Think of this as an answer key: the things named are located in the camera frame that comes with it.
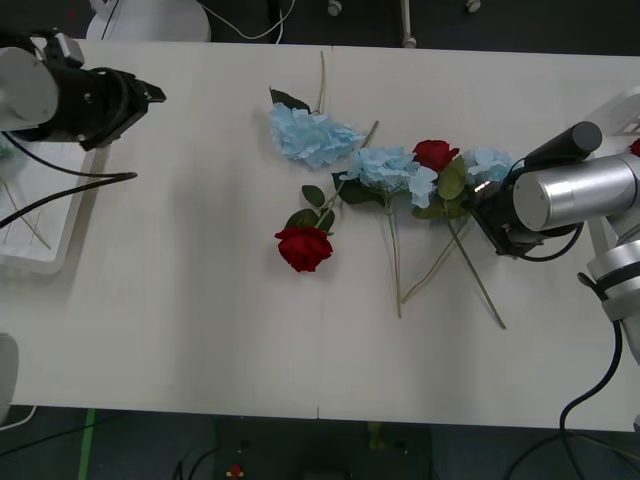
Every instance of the red rose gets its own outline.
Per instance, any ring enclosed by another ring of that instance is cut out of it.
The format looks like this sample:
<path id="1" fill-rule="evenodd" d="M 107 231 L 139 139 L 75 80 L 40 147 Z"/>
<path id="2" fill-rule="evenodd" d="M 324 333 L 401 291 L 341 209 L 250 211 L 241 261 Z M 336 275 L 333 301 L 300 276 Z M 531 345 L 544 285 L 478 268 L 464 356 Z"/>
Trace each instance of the red rose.
<path id="1" fill-rule="evenodd" d="M 640 157 L 640 139 L 631 144 L 631 153 Z"/>
<path id="2" fill-rule="evenodd" d="M 315 272 L 322 260 L 331 256 L 333 248 L 327 234 L 315 227 L 291 227 L 276 233 L 282 240 L 280 255 L 297 272 Z"/>
<path id="3" fill-rule="evenodd" d="M 458 153 L 459 148 L 449 149 L 449 144 L 443 140 L 425 140 L 413 149 L 416 154 L 413 159 L 423 167 L 430 168 L 434 172 L 441 172 L 451 163 Z"/>

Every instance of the blue hydrangea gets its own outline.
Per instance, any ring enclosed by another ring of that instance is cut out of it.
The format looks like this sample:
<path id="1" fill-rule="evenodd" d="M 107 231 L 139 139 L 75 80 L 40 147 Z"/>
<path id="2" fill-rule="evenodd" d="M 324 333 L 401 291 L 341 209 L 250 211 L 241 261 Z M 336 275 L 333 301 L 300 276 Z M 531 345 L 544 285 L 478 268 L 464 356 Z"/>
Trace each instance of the blue hydrangea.
<path id="1" fill-rule="evenodd" d="M 463 157 L 471 183 L 500 182 L 513 165 L 511 155 L 495 148 L 474 148 L 467 150 Z"/>
<path id="2" fill-rule="evenodd" d="M 409 179 L 411 203 L 416 207 L 427 208 L 431 203 L 431 192 L 436 189 L 436 185 L 433 183 L 436 178 L 438 178 L 438 174 L 430 168 L 418 168 L 418 171 Z"/>
<path id="3" fill-rule="evenodd" d="M 409 179 L 419 163 L 415 153 L 405 154 L 402 147 L 361 148 L 353 155 L 353 164 L 340 180 L 359 179 L 370 188 L 398 192 L 409 188 Z"/>
<path id="4" fill-rule="evenodd" d="M 330 115 L 312 115 L 276 103 L 271 110 L 271 136 L 291 160 L 319 168 L 351 154 L 364 135 L 336 123 Z"/>

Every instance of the black cable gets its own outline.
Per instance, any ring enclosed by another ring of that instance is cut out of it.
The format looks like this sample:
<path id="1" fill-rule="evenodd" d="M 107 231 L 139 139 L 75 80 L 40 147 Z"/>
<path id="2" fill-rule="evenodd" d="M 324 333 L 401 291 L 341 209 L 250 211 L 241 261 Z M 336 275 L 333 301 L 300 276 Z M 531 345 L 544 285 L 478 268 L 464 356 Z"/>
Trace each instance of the black cable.
<path id="1" fill-rule="evenodd" d="M 57 170 L 58 172 L 68 173 L 69 175 L 75 175 L 76 177 L 88 177 L 88 178 L 116 178 L 116 177 L 121 177 L 125 175 L 131 175 L 131 172 L 84 173 L 84 172 L 77 172 L 75 170 L 69 170 L 68 168 L 60 167 L 58 165 L 54 165 L 53 163 L 47 162 L 46 160 L 43 160 L 42 158 L 38 157 L 35 153 L 31 153 L 29 150 L 27 150 L 22 144 L 16 141 L 7 132 L 2 132 L 2 135 L 11 143 L 11 145 L 16 147 L 18 150 L 20 150 L 22 153 L 24 153 L 28 157 L 44 165 L 45 167 L 49 167 L 53 170 Z"/>
<path id="2" fill-rule="evenodd" d="M 560 438 L 560 434 L 558 433 L 557 435 L 553 435 L 552 437 L 548 437 L 545 438 L 544 440 L 540 440 L 538 443 L 532 445 L 531 447 L 529 447 L 522 455 L 520 455 L 509 467 L 509 470 L 507 470 L 507 473 L 505 473 L 504 475 L 504 480 L 511 480 L 511 477 L 513 476 L 513 472 L 516 471 L 516 468 L 518 468 L 518 465 L 520 465 L 525 458 L 527 458 L 529 455 L 531 455 L 533 452 L 535 452 L 536 450 L 544 447 L 546 444 L 553 442 L 554 440 L 557 440 Z"/>
<path id="3" fill-rule="evenodd" d="M 578 435 L 577 435 L 576 433 L 574 433 L 574 432 L 567 432 L 567 433 L 569 433 L 570 435 L 577 436 L 577 438 L 585 437 L 585 438 L 588 438 L 588 439 L 590 439 L 590 440 L 592 440 L 592 441 L 597 441 L 597 442 L 599 442 L 599 443 L 602 443 L 602 444 L 607 445 L 607 444 L 606 444 L 606 442 L 603 442 L 602 440 L 599 440 L 599 439 L 597 439 L 597 438 L 591 437 L 591 436 L 589 436 L 589 435 L 580 434 L 580 435 L 578 436 Z M 522 462 L 523 462 L 523 461 L 524 461 L 524 460 L 525 460 L 529 455 L 533 454 L 535 451 L 537 451 L 537 450 L 541 449 L 541 448 L 542 448 L 542 447 L 544 447 L 545 445 L 547 445 L 547 444 L 549 444 L 549 443 L 551 443 L 551 442 L 554 442 L 554 441 L 556 441 L 556 440 L 559 440 L 559 439 L 560 439 L 560 434 L 558 433 L 558 434 L 553 435 L 553 436 L 551 436 L 551 437 L 545 438 L 545 439 L 543 439 L 543 440 L 539 441 L 538 443 L 536 443 L 536 444 L 532 445 L 531 447 L 529 447 L 529 449 L 527 449 L 527 450 L 526 450 L 522 455 L 520 455 L 520 456 L 519 456 L 519 457 L 518 457 L 518 458 L 517 458 L 517 459 L 516 459 L 512 464 L 511 464 L 511 466 L 509 467 L 509 470 L 507 470 L 507 473 L 505 474 L 505 476 L 504 476 L 503 480 L 511 480 L 511 477 L 513 476 L 513 473 L 516 471 L 516 469 L 518 468 L 518 466 L 519 466 L 519 465 L 520 465 L 520 464 L 521 464 L 521 463 L 522 463 Z M 618 459 L 619 459 L 620 461 L 624 462 L 627 466 L 629 466 L 632 470 L 634 470 L 636 473 L 638 473 L 638 474 L 640 475 L 640 469 L 638 469 L 638 467 L 637 467 L 636 465 L 634 465 L 634 464 L 633 464 L 633 462 L 631 462 L 628 458 L 626 458 L 626 457 L 625 457 L 624 455 L 622 455 L 621 453 L 616 452 L 615 450 L 609 450 L 609 451 L 610 451 L 611 453 L 613 453 L 616 457 L 618 457 Z"/>
<path id="4" fill-rule="evenodd" d="M 567 456 L 569 457 L 569 461 L 573 465 L 576 475 L 580 480 L 584 480 L 585 476 L 582 473 L 582 470 L 580 470 L 580 467 L 578 466 L 578 463 L 573 455 L 573 452 L 569 447 L 569 442 L 567 441 L 567 431 L 566 431 L 567 416 L 569 415 L 569 412 L 571 412 L 571 410 L 573 410 L 575 407 L 577 407 L 582 402 L 590 399 L 599 391 L 601 391 L 613 378 L 613 375 L 616 373 L 616 370 L 618 369 L 618 365 L 620 365 L 620 359 L 622 358 L 622 328 L 620 327 L 620 322 L 618 321 L 612 322 L 612 324 L 613 324 L 613 332 L 615 335 L 615 347 L 614 347 L 613 358 L 611 359 L 611 365 L 609 366 L 609 369 L 605 373 L 604 377 L 602 377 L 602 380 L 600 380 L 595 387 L 593 387 L 584 395 L 581 395 L 575 400 L 573 400 L 572 402 L 570 402 L 566 407 L 564 407 L 564 410 L 560 414 L 560 436 L 562 439 L 562 444 L 564 445 L 564 448 L 567 451 Z"/>
<path id="5" fill-rule="evenodd" d="M 46 167 L 49 167 L 49 168 L 51 168 L 53 170 L 57 170 L 57 171 L 62 172 L 62 173 L 67 173 L 69 175 L 75 175 L 77 177 L 105 178 L 106 180 L 100 180 L 99 182 L 88 183 L 86 185 L 81 185 L 79 187 L 70 188 L 69 190 L 64 190 L 62 192 L 54 193 L 54 194 L 49 195 L 49 196 L 47 196 L 45 198 L 37 200 L 37 201 L 31 203 L 30 205 L 27 205 L 26 207 L 21 208 L 17 212 L 12 213 L 8 217 L 0 220 L 0 230 L 3 229 L 4 227 L 6 227 L 7 225 L 9 225 L 10 223 L 15 222 L 18 218 L 26 215 L 30 211 L 32 211 L 32 210 L 34 210 L 34 209 L 36 209 L 38 207 L 41 207 L 43 205 L 46 205 L 49 202 L 53 202 L 54 200 L 57 200 L 59 198 L 67 197 L 69 195 L 73 195 L 74 193 L 85 192 L 87 190 L 93 190 L 94 188 L 103 187 L 105 185 L 111 185 L 113 183 L 125 182 L 127 180 L 134 179 L 134 178 L 136 178 L 138 176 L 138 174 L 135 173 L 135 172 L 84 173 L 84 172 L 77 172 L 75 170 L 69 170 L 67 168 L 63 168 L 63 167 L 60 167 L 58 165 L 54 165 L 54 164 L 52 164 L 50 162 L 47 162 L 46 160 L 43 160 L 42 158 L 40 158 L 37 155 L 35 155 L 34 153 L 31 153 L 29 150 L 27 150 L 25 147 L 23 147 L 19 142 L 17 142 L 13 137 L 11 137 L 11 135 L 7 134 L 6 132 L 2 132 L 2 135 L 4 135 L 4 137 L 9 142 L 11 142 L 11 144 L 14 147 L 16 147 L 18 150 L 20 150 L 22 153 L 24 153 L 28 157 L 32 158 L 36 162 L 38 162 L 38 163 L 40 163 L 40 164 L 42 164 L 42 165 L 44 165 Z"/>
<path id="6" fill-rule="evenodd" d="M 583 285 L 586 285 L 587 287 L 591 288 L 591 290 L 593 290 L 593 292 L 598 296 L 600 301 L 605 301 L 608 299 L 607 294 L 603 290 L 601 290 L 598 287 L 598 285 L 584 273 L 582 272 L 578 273 L 578 280 L 580 280 L 580 283 L 582 283 Z M 518 467 L 520 463 L 522 463 L 522 461 L 525 458 L 527 458 L 529 455 L 531 455 L 533 452 L 535 452 L 539 448 L 542 448 L 543 446 L 553 442 L 554 440 L 557 440 L 558 438 L 562 440 L 562 444 L 565 448 L 565 451 L 567 452 L 567 456 L 569 457 L 569 461 L 571 462 L 571 466 L 573 467 L 573 470 L 576 476 L 580 480 L 585 479 L 585 476 L 582 473 L 582 470 L 580 470 L 580 467 L 578 466 L 578 462 L 576 461 L 573 451 L 569 446 L 569 440 L 568 440 L 567 434 L 571 434 L 571 435 L 575 435 L 575 434 L 573 432 L 568 432 L 566 430 L 566 420 L 571 410 L 573 410 L 575 407 L 577 407 L 581 403 L 585 402 L 586 400 L 596 395 L 611 381 L 614 374 L 616 373 L 616 370 L 618 369 L 618 365 L 620 365 L 620 359 L 622 358 L 622 328 L 620 327 L 620 321 L 614 321 L 611 323 L 613 324 L 613 332 L 614 332 L 613 358 L 611 359 L 611 364 L 609 365 L 607 372 L 602 377 L 602 380 L 600 380 L 595 387 L 593 387 L 591 390 L 586 392 L 584 395 L 581 395 L 580 397 L 570 402 L 562 410 L 562 413 L 560 414 L 560 433 L 552 437 L 545 438 L 544 440 L 541 440 L 540 442 L 536 443 L 535 445 L 530 447 L 528 450 L 526 450 L 522 455 L 520 455 L 520 457 L 518 457 L 515 460 L 515 462 L 511 464 L 511 467 L 509 468 L 509 470 L 504 476 L 504 480 L 509 480 L 511 478 L 515 469 Z M 628 461 L 626 458 L 623 458 L 620 454 L 618 454 L 618 457 L 624 460 L 625 463 L 627 463 L 636 472 L 638 472 L 637 467 L 633 465 L 633 463 Z"/>
<path id="7" fill-rule="evenodd" d="M 551 260 L 555 260 L 556 258 L 563 256 L 565 253 L 567 253 L 569 250 L 573 248 L 573 246 L 576 244 L 576 242 L 580 238 L 580 234 L 582 233 L 582 230 L 584 230 L 584 223 L 581 223 L 576 227 L 573 237 L 571 237 L 571 240 L 569 240 L 569 243 L 567 243 L 562 248 L 562 250 L 554 253 L 553 255 L 548 255 L 546 257 L 530 257 L 529 255 L 523 254 L 523 255 L 518 255 L 518 258 L 521 258 L 522 260 L 526 260 L 527 262 L 538 262 L 538 263 L 550 262 Z"/>
<path id="8" fill-rule="evenodd" d="M 189 477 L 187 478 L 187 480 L 193 480 L 193 477 L 195 476 L 196 471 L 198 470 L 198 467 L 204 461 L 204 459 L 207 458 L 209 455 L 213 455 L 218 450 L 220 450 L 220 446 L 216 445 L 215 448 L 212 448 L 211 450 L 204 452 L 202 455 L 200 455 L 198 460 L 196 460 L 196 463 L 193 464 L 193 468 L 191 469 L 191 473 L 189 474 Z"/>
<path id="9" fill-rule="evenodd" d="M 109 20 L 107 20 L 107 24 L 104 26 L 104 31 L 102 32 L 102 38 L 100 40 L 104 40 L 104 36 L 107 34 L 107 29 L 109 28 L 109 24 L 111 23 L 111 19 L 113 18 L 113 14 L 118 8 L 118 4 L 120 0 L 116 0 L 116 4 L 113 6 L 113 10 L 111 10 L 111 14 L 109 15 Z"/>
<path id="10" fill-rule="evenodd" d="M 593 280 L 587 277 L 584 273 L 580 272 L 578 274 L 578 279 L 583 285 L 586 285 L 589 288 L 591 288 L 591 290 L 593 290 L 593 292 L 598 296 L 598 298 L 601 301 L 607 300 L 608 298 L 607 294 L 603 290 L 601 290 L 600 287 L 598 287 L 596 283 L 593 282 Z M 606 387 L 607 384 L 611 381 L 611 379 L 615 375 L 616 370 L 618 369 L 618 365 L 620 365 L 620 359 L 622 358 L 622 327 L 620 326 L 619 321 L 613 321 L 611 322 L 611 324 L 613 325 L 613 333 L 614 333 L 614 349 L 613 349 L 613 358 L 611 359 L 611 364 L 609 365 L 609 368 L 607 369 L 606 373 L 602 377 L 602 380 L 600 380 L 595 385 L 595 387 L 593 387 L 591 390 L 587 391 L 585 394 L 579 396 L 578 398 L 570 402 L 566 407 L 564 407 L 564 410 L 562 410 L 562 413 L 560 414 L 560 438 L 562 439 L 562 444 L 564 445 L 564 448 L 567 452 L 567 456 L 569 457 L 569 461 L 571 462 L 571 465 L 575 470 L 576 476 L 580 480 L 584 480 L 585 476 L 582 473 L 582 470 L 580 470 L 580 467 L 578 466 L 578 462 L 576 461 L 573 455 L 573 452 L 569 447 L 569 442 L 567 441 L 567 432 L 566 432 L 567 416 L 569 415 L 569 412 L 571 412 L 571 410 L 573 410 L 575 407 L 580 405 L 582 402 L 589 400 L 595 394 L 600 392 L 604 387 Z"/>
<path id="11" fill-rule="evenodd" d="M 53 435 L 49 435 L 47 437 L 43 437 L 43 438 L 41 438 L 39 440 L 35 440 L 35 441 L 29 442 L 29 443 L 25 443 L 24 445 L 20 445 L 19 447 L 14 447 L 14 448 L 11 448 L 9 450 L 5 450 L 4 452 L 0 452 L 0 458 L 6 457 L 7 455 L 11 455 L 12 453 L 19 452 L 19 451 L 24 450 L 26 448 L 33 447 L 35 445 L 39 445 L 41 443 L 48 442 L 49 440 L 53 440 L 54 438 L 64 437 L 65 435 L 70 435 L 72 433 L 81 432 L 83 430 L 86 430 L 87 428 L 97 427 L 98 425 L 102 425 L 104 423 L 111 422 L 112 420 L 116 420 L 117 418 L 124 417 L 125 415 L 128 415 L 128 414 L 129 414 L 129 412 L 121 413 L 119 415 L 114 415 L 113 417 L 105 418 L 104 420 L 99 420 L 97 422 L 90 423 L 89 425 L 84 425 L 82 427 L 73 428 L 71 430 L 65 430 L 64 432 L 55 433 Z"/>
<path id="12" fill-rule="evenodd" d="M 59 198 L 68 197 L 69 195 L 73 195 L 74 193 L 80 193 L 80 192 L 92 190 L 98 187 L 104 187 L 105 185 L 111 185 L 112 183 L 126 182 L 127 180 L 131 180 L 133 178 L 136 178 L 137 176 L 138 176 L 137 173 L 128 173 L 122 176 L 111 177 L 107 180 L 100 180 L 99 182 L 88 183 L 86 185 L 81 185 L 79 187 L 70 188 L 69 190 L 64 190 L 62 192 L 54 193 L 52 195 L 49 195 L 48 197 L 45 197 L 36 202 L 33 202 L 32 204 L 27 205 L 26 207 L 21 208 L 17 212 L 14 212 L 8 217 L 5 217 L 2 220 L 0 220 L 0 230 L 2 230 L 4 227 L 9 225 L 10 223 L 15 222 L 17 219 L 19 219 L 23 215 L 26 215 L 31 210 L 41 207 L 42 205 L 45 205 L 49 202 L 53 202 L 54 200 L 57 200 Z"/>

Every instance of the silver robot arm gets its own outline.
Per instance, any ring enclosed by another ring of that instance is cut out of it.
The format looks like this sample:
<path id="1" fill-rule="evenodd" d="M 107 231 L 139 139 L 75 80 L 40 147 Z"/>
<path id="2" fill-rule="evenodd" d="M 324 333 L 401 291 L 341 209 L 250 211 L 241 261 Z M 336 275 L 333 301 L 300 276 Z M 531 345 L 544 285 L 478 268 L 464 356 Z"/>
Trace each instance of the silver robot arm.
<path id="1" fill-rule="evenodd" d="M 630 153 L 525 173 L 515 182 L 520 221 L 540 232 L 587 221 L 596 257 L 587 264 L 609 297 L 640 364 L 640 157 Z"/>

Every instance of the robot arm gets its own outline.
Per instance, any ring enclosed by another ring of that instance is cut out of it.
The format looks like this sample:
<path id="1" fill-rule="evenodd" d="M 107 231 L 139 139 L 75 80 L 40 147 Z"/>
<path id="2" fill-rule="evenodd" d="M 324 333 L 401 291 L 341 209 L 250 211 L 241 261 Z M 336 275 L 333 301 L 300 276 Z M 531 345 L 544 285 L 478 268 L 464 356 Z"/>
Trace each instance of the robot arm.
<path id="1" fill-rule="evenodd" d="M 640 157 L 622 153 L 587 161 L 601 142 L 595 124 L 571 127 L 527 155 L 524 168 L 501 184 L 476 188 L 471 211 L 496 253 L 525 259 L 546 238 L 588 222 L 597 256 L 587 267 L 608 296 L 605 313 L 611 321 L 622 319 L 640 364 Z M 603 222 L 614 234 L 613 245 Z"/>
<path id="2" fill-rule="evenodd" d="M 40 50 L 28 37 L 0 33 L 0 131 L 91 150 L 120 138 L 149 103 L 166 100 L 130 73 L 82 70 L 78 43 L 62 33 L 46 39 Z"/>

